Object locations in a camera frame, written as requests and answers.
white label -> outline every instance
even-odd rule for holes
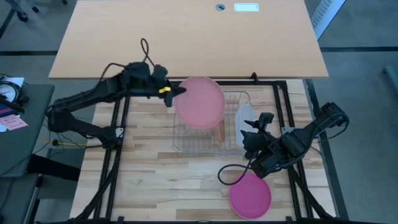
[[[236,12],[258,12],[259,10],[258,3],[235,3]]]

dish rack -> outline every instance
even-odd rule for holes
[[[173,148],[181,153],[244,153],[236,144],[235,115],[243,104],[250,104],[250,96],[245,91],[224,91],[225,141],[219,142],[214,129],[200,130],[186,125],[174,112]]]

yellow tape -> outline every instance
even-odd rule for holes
[[[170,87],[165,87],[165,88],[163,88],[163,89],[160,89],[160,90],[159,90],[159,93],[164,93],[164,92],[166,92],[166,91],[172,91],[172,89],[171,89]]]

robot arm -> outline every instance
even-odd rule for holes
[[[98,127],[76,119],[72,112],[97,103],[112,103],[126,96],[159,97],[171,107],[173,97],[184,93],[185,88],[173,86],[165,77],[166,68],[156,65],[152,75],[145,62],[133,62],[123,71],[109,79],[100,81],[93,89],[66,98],[57,99],[46,113],[49,130],[56,133],[74,131],[87,138],[98,138],[103,148],[118,144],[121,133],[114,127]]]
[[[252,127],[257,128],[257,133],[241,131],[244,139],[244,149],[247,150],[246,158],[255,157],[250,163],[254,173],[264,178],[268,174],[287,169],[301,160],[310,149],[312,140],[326,128],[348,126],[348,116],[335,103],[327,103],[321,108],[317,119],[302,129],[294,129],[275,138],[266,131],[267,124],[272,122],[272,113],[261,113],[258,121],[245,121]]]

wooden tabletop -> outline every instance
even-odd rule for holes
[[[216,10],[219,3],[225,10]],[[141,61],[143,37],[169,78],[328,76],[303,0],[258,1],[252,12],[236,11],[235,3],[78,1],[49,77],[98,79],[110,62]]]
[[[287,84],[295,124],[304,127],[311,122],[312,117],[303,83],[301,80],[287,80]],[[249,93],[256,118],[261,112],[277,114],[271,86],[222,88]],[[112,111],[113,104],[98,104],[93,123],[108,126]],[[229,205],[229,187],[219,183],[216,175],[226,164],[246,165],[247,160],[243,159],[242,154],[179,154],[172,145],[173,126],[174,109],[166,108],[162,100],[131,100],[112,219],[125,216],[125,220],[242,220]],[[280,136],[277,116],[267,130],[274,136]],[[89,140],[88,144],[98,143],[98,140]],[[103,159],[104,149],[86,150],[71,217],[77,216],[97,191]],[[303,163],[309,189],[325,210],[335,215],[321,155],[311,149]],[[231,182],[242,171],[240,168],[226,170],[222,177],[224,181]],[[265,180],[272,191],[272,204],[260,220],[294,217],[287,171],[268,175]],[[304,211],[302,194],[300,191],[298,194]]]

